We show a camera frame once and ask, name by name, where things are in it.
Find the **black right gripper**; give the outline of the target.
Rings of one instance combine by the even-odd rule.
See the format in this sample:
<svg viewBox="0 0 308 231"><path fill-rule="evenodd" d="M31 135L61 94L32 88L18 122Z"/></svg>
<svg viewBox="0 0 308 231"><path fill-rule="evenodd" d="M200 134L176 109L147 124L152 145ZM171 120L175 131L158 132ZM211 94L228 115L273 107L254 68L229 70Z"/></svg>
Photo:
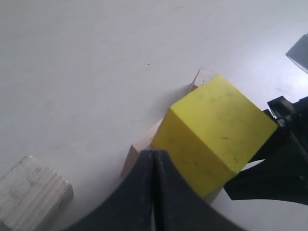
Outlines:
<svg viewBox="0 0 308 231"><path fill-rule="evenodd" d="M224 190L232 200L308 203L308 98L292 103L280 96L268 102L275 121L288 136L274 154L240 172Z"/></svg>

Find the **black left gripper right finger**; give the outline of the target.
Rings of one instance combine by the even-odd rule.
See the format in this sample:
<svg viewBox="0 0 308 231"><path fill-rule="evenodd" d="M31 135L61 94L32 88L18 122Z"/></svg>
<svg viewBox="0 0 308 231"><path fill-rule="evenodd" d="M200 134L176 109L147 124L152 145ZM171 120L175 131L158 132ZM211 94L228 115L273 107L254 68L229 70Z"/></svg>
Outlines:
<svg viewBox="0 0 308 231"><path fill-rule="evenodd" d="M153 166L157 231L242 231L211 208L184 180L168 153L156 150Z"/></svg>

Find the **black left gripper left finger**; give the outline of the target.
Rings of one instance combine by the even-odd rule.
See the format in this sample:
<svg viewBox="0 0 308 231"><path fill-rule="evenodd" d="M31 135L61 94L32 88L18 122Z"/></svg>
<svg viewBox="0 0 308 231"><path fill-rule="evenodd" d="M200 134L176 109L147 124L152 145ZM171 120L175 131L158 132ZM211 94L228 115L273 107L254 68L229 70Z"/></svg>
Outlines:
<svg viewBox="0 0 308 231"><path fill-rule="evenodd" d="M142 151L130 173L94 211L67 231L149 231L154 153Z"/></svg>

